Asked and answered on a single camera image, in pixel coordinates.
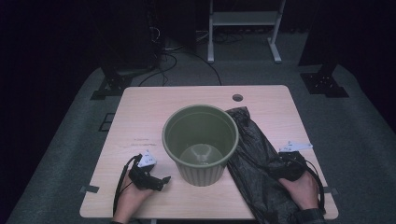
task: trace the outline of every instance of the tabletop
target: tabletop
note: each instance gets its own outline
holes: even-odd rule
[[[111,124],[90,185],[80,208],[83,217],[112,217],[114,193],[125,163],[146,150],[157,160],[151,175],[172,176],[161,192],[150,196],[136,218],[254,219],[226,168],[219,181],[207,187],[188,184],[163,148],[167,119],[187,105],[213,105],[223,110],[246,106],[250,117],[275,148],[289,141],[309,143],[304,125],[286,86],[131,87],[125,89]],[[318,170],[313,149],[301,151]],[[326,219],[338,216],[330,193],[325,194]]]

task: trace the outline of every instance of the bucket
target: bucket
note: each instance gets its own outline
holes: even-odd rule
[[[163,127],[163,146],[183,179],[204,187],[222,176],[238,145],[233,118],[212,105],[179,109]]]

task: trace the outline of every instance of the white metal stand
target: white metal stand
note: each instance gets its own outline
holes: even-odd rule
[[[271,37],[267,38],[275,63],[282,63],[276,48],[276,36],[282,20],[286,0],[280,3],[279,11],[254,11],[254,12],[214,12],[213,0],[210,0],[209,11],[209,42],[207,44],[207,61],[215,61],[213,50],[213,27],[227,25],[274,25]]]

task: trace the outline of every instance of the black plastic bag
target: black plastic bag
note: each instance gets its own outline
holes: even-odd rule
[[[231,176],[254,217],[260,223],[296,223],[297,205],[281,184],[265,171],[278,154],[250,119],[246,107],[226,111],[235,121],[239,143],[227,163]]]

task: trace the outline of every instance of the black sleeve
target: black sleeve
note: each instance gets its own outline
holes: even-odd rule
[[[294,214],[300,224],[326,224],[320,209],[306,209]]]

